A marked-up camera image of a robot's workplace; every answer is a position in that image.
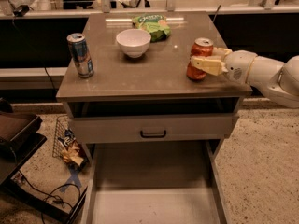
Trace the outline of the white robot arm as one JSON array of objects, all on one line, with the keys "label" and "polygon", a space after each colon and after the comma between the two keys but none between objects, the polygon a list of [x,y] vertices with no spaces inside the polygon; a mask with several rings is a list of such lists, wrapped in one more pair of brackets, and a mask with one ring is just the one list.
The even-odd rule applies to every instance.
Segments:
[{"label": "white robot arm", "polygon": [[299,107],[299,56],[286,63],[245,50],[214,48],[211,56],[192,56],[191,65],[210,75],[248,84],[288,108]]}]

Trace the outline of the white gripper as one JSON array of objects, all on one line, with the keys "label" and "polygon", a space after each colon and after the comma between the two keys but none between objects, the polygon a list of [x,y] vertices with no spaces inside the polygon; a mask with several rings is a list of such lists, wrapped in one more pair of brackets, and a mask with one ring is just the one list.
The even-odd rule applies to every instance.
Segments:
[{"label": "white gripper", "polygon": [[212,55],[219,56],[221,60],[192,56],[191,64],[193,67],[213,76],[226,73],[225,75],[229,80],[239,84],[248,82],[249,70],[257,57],[257,54],[253,52],[245,50],[232,52],[230,49],[217,47],[213,48]]}]

